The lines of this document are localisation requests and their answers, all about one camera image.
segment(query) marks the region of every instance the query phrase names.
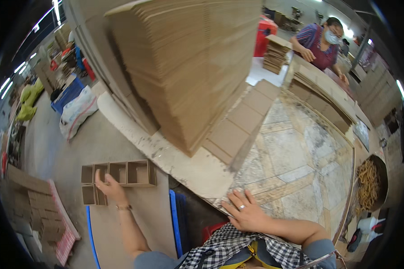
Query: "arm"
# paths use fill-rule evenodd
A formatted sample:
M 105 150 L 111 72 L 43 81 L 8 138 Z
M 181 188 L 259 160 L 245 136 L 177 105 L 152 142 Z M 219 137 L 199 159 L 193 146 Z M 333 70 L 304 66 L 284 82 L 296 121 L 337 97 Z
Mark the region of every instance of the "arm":
M 105 179 L 108 181 L 109 185 L 106 185 L 100 180 L 100 170 L 96 171 L 96 186 L 105 195 L 115 200 L 119 207 L 127 207 L 129 200 L 124 192 L 123 187 L 109 174 L 105 175 Z M 143 252 L 151 251 L 148 247 L 147 240 L 142 234 L 141 229 L 133 217 L 130 210 L 119 210 L 121 233 L 123 235 L 123 245 L 126 251 L 133 257 L 136 258 L 139 254 Z
M 280 236 L 294 244 L 302 245 L 302 249 L 320 239 L 330 240 L 326 230 L 318 223 L 308 220 L 273 219 L 262 211 L 248 190 L 245 190 L 245 195 L 247 197 L 237 190 L 228 194 L 237 208 L 245 206 L 240 211 L 222 202 L 222 206 L 233 216 L 229 217 L 229 220 L 238 230 Z
M 292 43 L 292 49 L 296 52 L 299 52 L 305 61 L 312 62 L 316 59 L 313 52 L 302 46 L 301 43 L 299 43 L 299 40 L 296 38 L 296 36 L 292 36 L 289 39 L 289 42 Z
M 347 79 L 345 74 L 341 72 L 338 64 L 335 63 L 334 65 L 332 65 L 332 70 L 337 74 L 337 76 L 341 79 L 342 82 L 344 82 L 347 86 L 349 85 L 349 80 Z

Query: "hand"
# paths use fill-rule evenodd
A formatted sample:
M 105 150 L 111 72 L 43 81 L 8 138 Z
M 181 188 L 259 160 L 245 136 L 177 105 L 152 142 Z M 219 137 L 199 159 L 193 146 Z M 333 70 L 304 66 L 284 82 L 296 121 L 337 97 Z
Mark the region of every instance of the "hand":
M 341 74 L 339 76 L 339 78 L 341 79 L 342 82 L 344 82 L 347 86 L 349 85 L 349 80 L 347 79 L 347 77 L 345 76 L 345 74 Z
M 313 52 L 309 49 L 304 48 L 301 51 L 301 55 L 304 58 L 305 61 L 307 62 L 312 62 L 316 59 L 316 57 L 314 56 Z
M 96 170 L 95 183 L 106 196 L 112 198 L 119 206 L 128 206 L 129 200 L 127 199 L 124 188 L 112 177 L 112 175 L 105 174 L 105 180 L 109 183 L 106 185 L 100 180 L 100 169 Z
M 266 229 L 267 224 L 272 218 L 270 218 L 263 210 L 256 204 L 254 196 L 250 191 L 244 191 L 247 197 L 244 197 L 239 191 L 233 190 L 233 193 L 227 194 L 228 198 L 237 207 L 245 206 L 242 209 L 237 209 L 225 201 L 221 202 L 221 205 L 232 216 L 228 216 L 232 225 L 243 232 L 262 232 Z

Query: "sleeve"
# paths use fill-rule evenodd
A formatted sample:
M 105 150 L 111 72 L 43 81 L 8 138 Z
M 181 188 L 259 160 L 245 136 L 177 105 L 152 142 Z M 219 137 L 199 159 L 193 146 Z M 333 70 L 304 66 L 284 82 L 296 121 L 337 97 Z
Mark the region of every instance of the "sleeve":
M 299 41 L 299 44 L 303 46 L 308 40 L 311 40 L 316 30 L 317 26 L 315 24 L 308 24 L 302 28 L 301 31 L 296 34 L 296 39 Z
M 328 253 L 334 251 L 334 244 L 329 239 L 321 239 L 314 241 L 308 245 L 303 252 L 312 260 L 318 259 Z M 329 259 L 324 260 L 319 263 L 319 266 L 323 269 L 336 269 L 335 256 L 329 257 Z
M 177 260 L 159 251 L 144 252 L 136 256 L 135 269 L 170 269 L 177 266 Z
M 332 59 L 332 65 L 336 64 L 336 58 L 338 56 L 338 51 L 339 51 L 339 46 L 335 46 L 334 48 L 334 53 L 333 53 L 333 59 Z

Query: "wristwatch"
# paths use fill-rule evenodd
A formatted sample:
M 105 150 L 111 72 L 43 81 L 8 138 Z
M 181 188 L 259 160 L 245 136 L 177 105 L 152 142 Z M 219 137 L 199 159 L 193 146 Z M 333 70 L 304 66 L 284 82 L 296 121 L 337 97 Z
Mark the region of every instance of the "wristwatch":
M 127 206 L 122 206 L 122 205 L 116 205 L 116 207 L 117 207 L 117 210 L 131 210 L 132 209 L 132 206 L 131 205 L 127 205 Z

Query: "white plastic bag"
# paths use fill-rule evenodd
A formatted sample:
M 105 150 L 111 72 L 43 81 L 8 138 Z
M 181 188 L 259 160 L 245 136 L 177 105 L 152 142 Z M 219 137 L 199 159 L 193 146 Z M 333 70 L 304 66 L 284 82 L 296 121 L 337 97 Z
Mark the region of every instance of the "white plastic bag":
M 77 98 L 64 106 L 60 118 L 60 131 L 67 141 L 75 136 L 79 126 L 97 109 L 97 97 L 89 86 L 86 86 Z

